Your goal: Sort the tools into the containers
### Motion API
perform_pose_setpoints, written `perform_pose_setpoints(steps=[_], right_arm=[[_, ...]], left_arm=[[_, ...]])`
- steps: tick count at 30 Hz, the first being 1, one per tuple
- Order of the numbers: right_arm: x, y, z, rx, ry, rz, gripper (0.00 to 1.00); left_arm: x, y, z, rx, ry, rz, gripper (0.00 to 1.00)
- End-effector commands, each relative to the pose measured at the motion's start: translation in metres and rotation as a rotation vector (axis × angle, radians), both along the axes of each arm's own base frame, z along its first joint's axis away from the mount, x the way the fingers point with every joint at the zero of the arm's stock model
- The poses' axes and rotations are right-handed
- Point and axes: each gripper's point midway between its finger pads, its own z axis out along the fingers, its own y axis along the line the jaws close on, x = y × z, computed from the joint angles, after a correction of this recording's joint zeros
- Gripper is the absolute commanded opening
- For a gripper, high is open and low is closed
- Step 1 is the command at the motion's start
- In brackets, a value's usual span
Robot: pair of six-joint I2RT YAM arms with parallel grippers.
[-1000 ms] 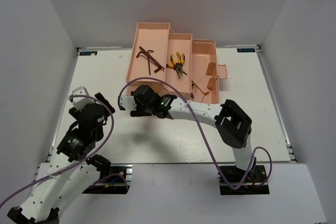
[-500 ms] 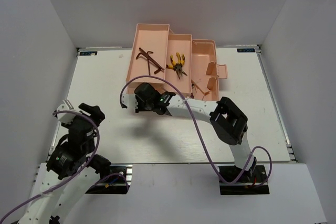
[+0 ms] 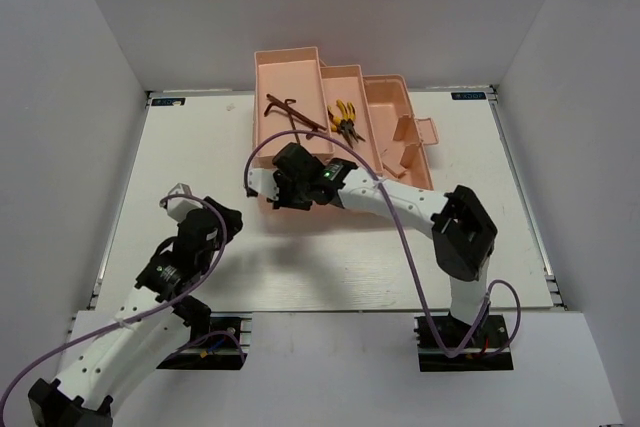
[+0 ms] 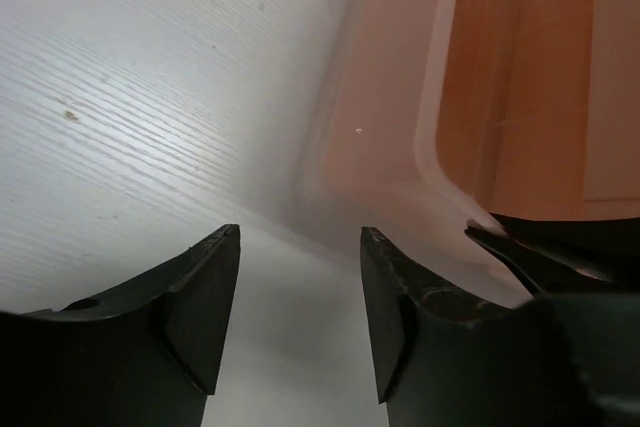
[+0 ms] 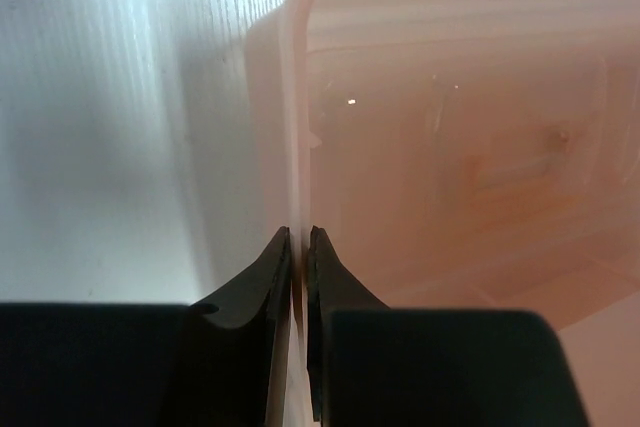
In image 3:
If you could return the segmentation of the long hex key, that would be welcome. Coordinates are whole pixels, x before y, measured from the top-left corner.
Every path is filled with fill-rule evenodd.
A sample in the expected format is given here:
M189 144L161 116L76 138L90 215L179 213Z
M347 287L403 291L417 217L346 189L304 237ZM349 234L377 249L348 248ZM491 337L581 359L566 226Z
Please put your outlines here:
M284 111L283 112L287 116L287 118L289 119L289 123L291 125L291 128L294 130L294 136L295 136L296 142L298 144L300 144L301 141L300 141L299 134L297 133L297 131L298 131L297 123L300 123L302 126L305 126L305 127L308 128L308 131L305 134L305 138L307 140L310 140L312 138L312 134L313 133L324 133L324 132L327 131L327 128L325 126L323 126L320 123L310 119L309 117L307 117L306 115L304 115L303 113L301 113L300 111L295 109L293 107L294 104L291 105L291 107L294 109L292 116L287 115Z
M290 115L290 116L293 115L294 109L291 107L291 105L296 102L295 99L287 98L285 100L281 100L272 94L267 94L266 99L268 100L268 105L263 112L264 117L266 117L273 110L274 107L281 109L287 115Z

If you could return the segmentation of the yellow needle nose pliers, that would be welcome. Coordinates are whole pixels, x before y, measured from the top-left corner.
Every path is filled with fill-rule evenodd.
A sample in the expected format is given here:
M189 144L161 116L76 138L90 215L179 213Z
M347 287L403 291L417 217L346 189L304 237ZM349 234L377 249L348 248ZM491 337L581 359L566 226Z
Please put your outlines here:
M342 100L336 101L341 117L333 117L333 127L337 133L340 133L347 144L352 147L353 143L365 142L366 139L360 135L355 128L356 111L351 102L344 103Z

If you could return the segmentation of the yellow side cutter pliers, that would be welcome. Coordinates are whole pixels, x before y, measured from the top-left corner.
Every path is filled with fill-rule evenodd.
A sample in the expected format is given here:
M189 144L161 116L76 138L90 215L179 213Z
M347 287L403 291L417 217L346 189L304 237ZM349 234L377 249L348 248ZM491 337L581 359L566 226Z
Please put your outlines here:
M357 134L354 128L354 118L352 116L351 109L344 103L337 103L337 107L340 110L341 115L335 115L331 107L327 107L327 113L331 122L331 129L344 137L349 145L352 145L353 141L357 141Z

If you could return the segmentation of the pink plastic tool box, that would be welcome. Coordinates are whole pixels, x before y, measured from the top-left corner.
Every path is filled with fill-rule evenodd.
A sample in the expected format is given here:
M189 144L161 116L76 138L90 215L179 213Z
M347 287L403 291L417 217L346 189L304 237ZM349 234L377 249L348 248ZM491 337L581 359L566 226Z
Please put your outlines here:
M402 76L328 66L315 47L258 51L255 69L253 166L271 167L290 142L323 161L345 158L342 142L377 175L433 189L425 149L438 143L437 130L414 114Z

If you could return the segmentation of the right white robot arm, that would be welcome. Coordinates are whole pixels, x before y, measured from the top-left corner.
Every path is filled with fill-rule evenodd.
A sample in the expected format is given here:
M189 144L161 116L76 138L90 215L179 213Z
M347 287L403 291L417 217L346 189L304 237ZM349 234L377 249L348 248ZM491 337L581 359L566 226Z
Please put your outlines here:
M472 189L459 185L441 193L375 179L352 161L324 163L295 143L276 154L273 165L279 207L332 205L375 214L431 239L437 265L450 279L453 337L472 346L486 336L487 269L497 227Z

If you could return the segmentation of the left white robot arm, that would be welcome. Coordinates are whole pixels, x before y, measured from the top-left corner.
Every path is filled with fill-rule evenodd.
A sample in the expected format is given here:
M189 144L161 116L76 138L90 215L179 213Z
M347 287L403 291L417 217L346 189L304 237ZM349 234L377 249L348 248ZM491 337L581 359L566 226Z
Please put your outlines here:
M193 293L242 230L242 214L190 194L170 194L161 205L176 233L157 246L112 323L53 380L30 388L36 425L110 426L117 403L158 365L209 339L212 310Z

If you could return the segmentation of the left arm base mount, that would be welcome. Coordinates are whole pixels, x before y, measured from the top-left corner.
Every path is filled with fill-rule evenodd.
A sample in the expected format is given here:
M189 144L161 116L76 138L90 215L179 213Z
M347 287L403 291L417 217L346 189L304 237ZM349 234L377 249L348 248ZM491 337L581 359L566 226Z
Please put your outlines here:
M159 365L160 370L239 371L248 357L250 314L213 313L189 296L174 308L189 329L189 340Z

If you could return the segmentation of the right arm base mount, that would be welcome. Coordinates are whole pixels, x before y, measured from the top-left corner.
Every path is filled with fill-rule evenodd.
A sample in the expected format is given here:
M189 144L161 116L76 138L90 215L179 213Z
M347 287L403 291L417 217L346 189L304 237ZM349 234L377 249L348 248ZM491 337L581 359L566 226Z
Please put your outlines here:
M509 347L499 353L508 340L507 325L502 315L490 314L476 330L465 349L447 357L438 347L424 315L414 318L417 353L421 373L512 371L514 363Z

